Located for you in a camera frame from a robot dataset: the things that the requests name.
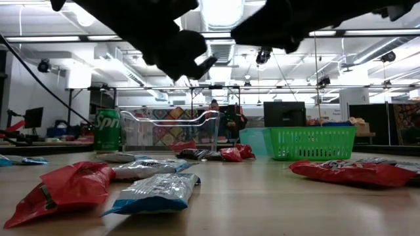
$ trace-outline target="silver chip bag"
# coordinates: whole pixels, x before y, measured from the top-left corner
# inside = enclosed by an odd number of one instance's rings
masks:
[[[195,174],[156,174],[121,191],[112,208],[102,216],[180,211],[188,207],[193,188],[200,183]]]
[[[191,164],[180,159],[141,159],[112,168],[116,180],[141,180],[155,174],[178,173]]]
[[[133,155],[128,153],[106,153],[96,156],[97,159],[101,161],[106,161],[108,163],[130,163],[139,159],[149,158],[145,155]]]

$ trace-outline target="sprite can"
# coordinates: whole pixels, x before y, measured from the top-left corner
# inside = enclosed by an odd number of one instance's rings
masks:
[[[94,144],[97,153],[118,151],[119,113],[114,109],[100,109],[94,118]]]

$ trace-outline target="clear plastic basket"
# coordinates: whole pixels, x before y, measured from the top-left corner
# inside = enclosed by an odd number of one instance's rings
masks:
[[[124,150],[146,151],[148,147],[161,146],[167,150],[171,144],[194,141],[197,146],[216,151],[219,121],[218,111],[205,111],[191,120],[140,118],[122,111],[122,143]]]

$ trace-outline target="red bag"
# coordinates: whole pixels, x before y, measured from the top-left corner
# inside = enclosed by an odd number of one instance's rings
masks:
[[[227,161],[241,162],[241,153],[236,147],[222,148],[220,154]]]
[[[401,187],[417,174],[414,171],[388,164],[351,163],[348,161],[311,163],[305,160],[297,161],[289,168],[295,174],[326,182],[369,183],[387,187]]]
[[[194,141],[191,142],[177,142],[174,144],[169,144],[169,147],[174,152],[181,152],[184,149],[197,149],[196,143]]]
[[[235,148],[237,148],[239,150],[239,153],[241,153],[242,159],[247,159],[247,158],[255,159],[255,155],[254,153],[252,153],[252,148],[250,145],[235,144]]]
[[[41,176],[5,223],[8,229],[39,216],[85,210],[103,203],[115,172],[106,163],[79,162]]]

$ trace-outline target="computer monitor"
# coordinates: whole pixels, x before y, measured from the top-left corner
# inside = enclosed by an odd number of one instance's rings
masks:
[[[25,112],[25,128],[38,128],[42,124],[44,108],[28,109]]]
[[[264,102],[265,127],[304,127],[304,102]]]

